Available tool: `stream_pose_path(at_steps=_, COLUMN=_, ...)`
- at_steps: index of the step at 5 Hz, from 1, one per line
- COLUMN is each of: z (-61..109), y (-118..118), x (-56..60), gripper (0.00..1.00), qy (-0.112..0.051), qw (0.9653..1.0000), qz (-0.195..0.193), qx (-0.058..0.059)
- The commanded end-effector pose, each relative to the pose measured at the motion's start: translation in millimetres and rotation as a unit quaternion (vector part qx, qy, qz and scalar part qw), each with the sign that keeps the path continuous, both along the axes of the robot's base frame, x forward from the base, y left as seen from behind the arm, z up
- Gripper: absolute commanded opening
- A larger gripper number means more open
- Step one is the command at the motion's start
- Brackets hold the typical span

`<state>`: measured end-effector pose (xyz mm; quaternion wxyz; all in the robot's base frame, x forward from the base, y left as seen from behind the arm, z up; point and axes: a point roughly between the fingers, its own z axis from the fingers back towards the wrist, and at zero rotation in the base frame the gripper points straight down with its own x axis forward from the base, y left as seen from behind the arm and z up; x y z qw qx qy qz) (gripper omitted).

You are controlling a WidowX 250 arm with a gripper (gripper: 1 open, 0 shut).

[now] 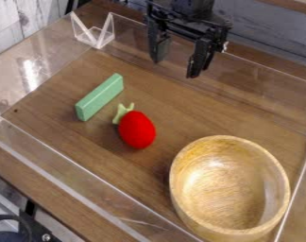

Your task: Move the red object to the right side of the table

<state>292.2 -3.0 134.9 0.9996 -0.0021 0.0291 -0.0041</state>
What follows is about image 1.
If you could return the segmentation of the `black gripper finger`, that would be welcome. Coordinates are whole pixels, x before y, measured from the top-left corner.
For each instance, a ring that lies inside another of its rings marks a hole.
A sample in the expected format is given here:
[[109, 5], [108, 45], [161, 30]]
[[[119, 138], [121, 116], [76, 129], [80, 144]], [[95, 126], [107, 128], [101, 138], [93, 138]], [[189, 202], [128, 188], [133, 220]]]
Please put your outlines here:
[[164, 24], [152, 18], [148, 19], [148, 45], [149, 56], [155, 63], [164, 60], [169, 52], [171, 36], [168, 35]]
[[207, 69], [215, 55], [212, 41], [204, 38], [196, 40], [195, 51], [188, 60], [187, 78], [196, 78], [200, 72]]

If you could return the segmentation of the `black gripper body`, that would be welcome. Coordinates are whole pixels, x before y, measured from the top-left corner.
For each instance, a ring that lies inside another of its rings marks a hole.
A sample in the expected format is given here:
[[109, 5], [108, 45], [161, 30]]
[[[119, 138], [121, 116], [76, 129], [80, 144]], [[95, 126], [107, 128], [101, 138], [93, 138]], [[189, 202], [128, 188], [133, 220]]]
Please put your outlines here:
[[204, 37], [224, 52], [231, 22], [213, 12], [215, 0], [145, 0], [149, 48], [155, 49], [175, 33], [195, 41]]

